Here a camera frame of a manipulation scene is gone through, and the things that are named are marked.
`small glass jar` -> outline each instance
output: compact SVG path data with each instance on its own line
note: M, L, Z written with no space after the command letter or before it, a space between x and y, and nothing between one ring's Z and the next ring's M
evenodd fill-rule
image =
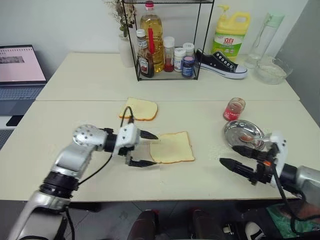
M195 59L192 56L185 56L182 60L182 76L192 78L194 75Z
M223 117L228 121L238 120L240 114L244 111L246 106L245 100L240 97L232 98L226 106Z

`red label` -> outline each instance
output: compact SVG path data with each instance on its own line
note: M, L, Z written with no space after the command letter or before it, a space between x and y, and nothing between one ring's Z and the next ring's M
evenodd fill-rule
M148 37L149 37L149 50L151 54L155 53L155 42L154 42L154 32L152 28L148 28Z
M232 44L234 42L233 38L226 37L224 39L224 44Z
M239 118L240 113L234 113L227 107L224 110L223 116L229 121L234 121L234 120L237 120Z

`black cable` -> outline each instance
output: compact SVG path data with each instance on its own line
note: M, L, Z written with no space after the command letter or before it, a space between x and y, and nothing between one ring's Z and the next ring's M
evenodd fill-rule
M68 223L69 223L70 229L71 229L71 239L75 240L75 238L76 238L75 227L74 227L74 224L72 222L68 206L65 208L65 214L66 214L66 218L68 219Z
M108 158L108 160L94 173L92 173L90 176L88 176L87 178L85 178L84 180L82 180L81 182L78 183L78 186L80 186L81 184L83 184L85 181L89 180L90 178L92 178L94 175L96 175L98 172L100 172L111 160L112 158L112 153L110 155L110 157Z
M294 211L291 209L290 205L289 205L289 202L288 202L288 199L285 195L285 192L281 186L281 183L280 183L280 179L279 179L279 176L278 176L278 173L277 173L277 170L276 170L276 165L274 162L271 163L271 169L272 169L272 173L273 173L273 176L274 176L274 180L275 180L275 183L276 183L276 186L279 190L279 193L281 195L281 198L284 202L284 205L285 207L287 208L287 211L289 212L290 216L291 216L291 220L290 220L290 227L291 227L291 231L297 235L306 235L306 234L313 234L313 233L319 233L319 231L310 231L310 232L299 232L299 231L296 231L296 226L295 226L295 221L300 221L300 222L305 222L305 221L309 221L309 220L313 220L313 219L319 219L320 218L320 215L312 215L312 216L309 216L309 217L306 217L306 218L300 218L298 217ZM302 196L302 199L305 201L306 200L306 196L305 194L300 191L299 194L301 194Z
M120 128L124 124L125 115L126 115L126 112L127 112L128 109L130 110L130 115L131 115L130 119L131 119L131 121L134 119L134 113L132 112L132 108L130 106L126 106L124 111L123 111L123 115L122 115L122 119L121 119L121 123L120 123Z

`green label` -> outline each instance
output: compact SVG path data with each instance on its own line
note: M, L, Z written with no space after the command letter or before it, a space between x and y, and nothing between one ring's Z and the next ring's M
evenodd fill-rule
M212 53L222 52L227 57L236 57L245 35L226 35L216 33L213 40Z

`black sneaker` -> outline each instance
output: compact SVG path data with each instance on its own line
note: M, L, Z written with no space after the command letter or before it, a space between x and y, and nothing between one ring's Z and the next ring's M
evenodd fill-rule
M199 63L201 60L201 69L215 72L225 78L243 79L248 74L248 70L244 66L234 63L220 51L205 54L198 49L195 55Z

